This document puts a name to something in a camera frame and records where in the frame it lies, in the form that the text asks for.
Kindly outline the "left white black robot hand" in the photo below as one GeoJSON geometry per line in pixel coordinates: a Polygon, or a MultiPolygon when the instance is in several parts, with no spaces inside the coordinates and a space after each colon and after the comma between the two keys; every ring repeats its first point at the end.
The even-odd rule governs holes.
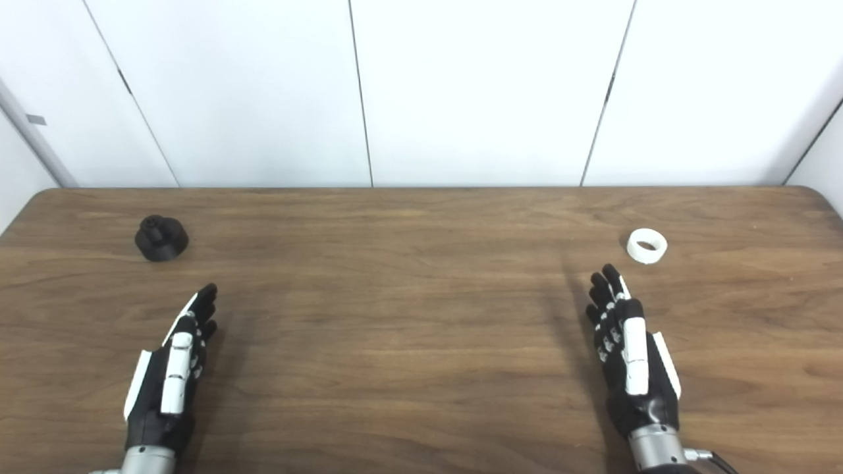
{"type": "Polygon", "coordinates": [[[207,360],[207,343],[217,330],[213,320],[217,285],[192,295],[160,347],[142,351],[124,403],[127,450],[156,446],[180,456],[196,425],[194,399],[207,360]]]}

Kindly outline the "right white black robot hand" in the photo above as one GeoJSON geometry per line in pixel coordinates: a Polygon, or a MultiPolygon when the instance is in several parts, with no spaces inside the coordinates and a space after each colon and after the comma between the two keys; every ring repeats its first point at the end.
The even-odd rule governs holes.
{"type": "Polygon", "coordinates": [[[647,329],[640,300],[611,264],[591,276],[586,316],[607,384],[606,407],[624,437],[659,424],[678,430],[681,385],[661,333],[647,329]]]}

